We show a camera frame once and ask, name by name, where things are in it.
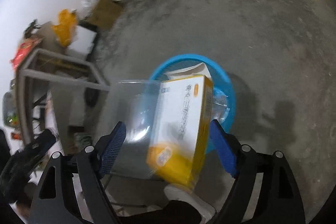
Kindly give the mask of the blue plastic waste basket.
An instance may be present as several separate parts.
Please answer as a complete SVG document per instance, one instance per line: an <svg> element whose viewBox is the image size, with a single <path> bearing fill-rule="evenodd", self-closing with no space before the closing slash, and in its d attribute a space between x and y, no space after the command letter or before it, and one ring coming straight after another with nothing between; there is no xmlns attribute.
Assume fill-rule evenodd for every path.
<svg viewBox="0 0 336 224"><path fill-rule="evenodd" d="M166 60L157 67L150 76L150 79L158 80L160 82L165 81L167 80L167 76L165 75L167 72L191 67L197 63L205 63L207 65L214 85L211 121L216 119L221 124L224 131L229 132L235 118L235 92L228 74L215 61L196 54L177 55ZM209 136L206 153L209 153L214 149L215 147Z"/></svg>

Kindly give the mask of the orange plastic bag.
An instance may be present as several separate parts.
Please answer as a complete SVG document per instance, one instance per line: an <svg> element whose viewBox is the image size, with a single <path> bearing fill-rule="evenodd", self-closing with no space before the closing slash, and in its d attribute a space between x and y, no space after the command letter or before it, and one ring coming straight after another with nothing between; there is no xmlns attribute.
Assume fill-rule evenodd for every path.
<svg viewBox="0 0 336 224"><path fill-rule="evenodd" d="M58 13L58 24L52 25L51 28L63 48L67 48L72 43L77 23L75 10L64 9Z"/></svg>

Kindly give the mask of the white shoe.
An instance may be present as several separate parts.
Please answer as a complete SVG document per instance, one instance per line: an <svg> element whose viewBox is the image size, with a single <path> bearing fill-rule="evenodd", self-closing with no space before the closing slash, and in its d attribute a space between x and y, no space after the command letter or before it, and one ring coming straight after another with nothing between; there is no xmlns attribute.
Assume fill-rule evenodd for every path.
<svg viewBox="0 0 336 224"><path fill-rule="evenodd" d="M216 209L212 205L203 201L189 188L183 185L169 184L165 186L164 193L170 201L183 201L194 207L202 216L201 223L209 222L216 213Z"/></svg>

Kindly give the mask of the red bag on shelf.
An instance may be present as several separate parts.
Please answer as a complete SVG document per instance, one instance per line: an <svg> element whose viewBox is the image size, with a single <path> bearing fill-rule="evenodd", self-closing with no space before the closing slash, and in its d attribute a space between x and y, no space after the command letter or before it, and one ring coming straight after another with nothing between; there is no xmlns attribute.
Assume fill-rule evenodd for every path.
<svg viewBox="0 0 336 224"><path fill-rule="evenodd" d="M21 62L28 56L28 54L41 43L42 38L25 38L17 48L16 54L10 60L13 71L16 71Z"/></svg>

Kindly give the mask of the clear plastic sheet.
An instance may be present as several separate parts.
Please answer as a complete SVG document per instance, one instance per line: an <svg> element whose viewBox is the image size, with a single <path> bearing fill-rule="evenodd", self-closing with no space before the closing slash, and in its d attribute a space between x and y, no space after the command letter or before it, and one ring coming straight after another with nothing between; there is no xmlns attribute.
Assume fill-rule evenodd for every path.
<svg viewBox="0 0 336 224"><path fill-rule="evenodd" d="M109 125L120 121L126 127L124 142L110 170L112 174L140 180L155 179L146 158L160 86L156 80L122 80L112 85L107 102Z"/></svg>

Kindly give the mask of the grey metal shelf table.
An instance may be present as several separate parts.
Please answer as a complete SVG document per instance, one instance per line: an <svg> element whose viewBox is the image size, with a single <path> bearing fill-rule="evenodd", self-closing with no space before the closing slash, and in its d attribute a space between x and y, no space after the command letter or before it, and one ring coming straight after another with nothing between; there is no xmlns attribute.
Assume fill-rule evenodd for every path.
<svg viewBox="0 0 336 224"><path fill-rule="evenodd" d="M54 69L65 68L92 76L93 80L75 79L69 76L57 75L55 72L45 72L38 68L37 61L43 61ZM23 144L29 144L34 139L33 131L33 82L35 80L47 83L57 83L69 86L79 86L108 92L110 87L94 64L76 57L52 52L43 48L35 48L20 63L15 72L14 99L18 112Z"/></svg>

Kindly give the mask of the brown cardboard box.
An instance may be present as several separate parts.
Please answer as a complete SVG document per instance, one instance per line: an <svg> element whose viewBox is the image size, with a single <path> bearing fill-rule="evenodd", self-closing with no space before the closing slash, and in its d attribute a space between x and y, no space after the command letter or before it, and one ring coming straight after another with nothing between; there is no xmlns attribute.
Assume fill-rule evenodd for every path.
<svg viewBox="0 0 336 224"><path fill-rule="evenodd" d="M108 30L123 13L123 6L112 0L99 0L87 18L87 22Z"/></svg>

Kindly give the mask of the yellow white medicine box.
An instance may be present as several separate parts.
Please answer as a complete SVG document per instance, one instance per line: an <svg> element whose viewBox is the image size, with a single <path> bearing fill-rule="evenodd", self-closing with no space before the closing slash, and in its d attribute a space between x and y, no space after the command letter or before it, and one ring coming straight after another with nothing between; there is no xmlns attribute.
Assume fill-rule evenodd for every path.
<svg viewBox="0 0 336 224"><path fill-rule="evenodd" d="M170 71L162 81L147 151L160 178L192 190L205 160L213 81L205 63Z"/></svg>

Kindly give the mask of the white box on floor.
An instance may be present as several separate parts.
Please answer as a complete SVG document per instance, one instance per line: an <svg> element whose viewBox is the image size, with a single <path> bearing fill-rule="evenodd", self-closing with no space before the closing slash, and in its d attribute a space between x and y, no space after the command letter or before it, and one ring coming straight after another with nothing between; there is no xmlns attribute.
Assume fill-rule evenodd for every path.
<svg viewBox="0 0 336 224"><path fill-rule="evenodd" d="M81 60L86 60L92 51L93 41L96 35L96 32L88 28L76 26L75 35L72 38L71 44L66 48L66 54Z"/></svg>

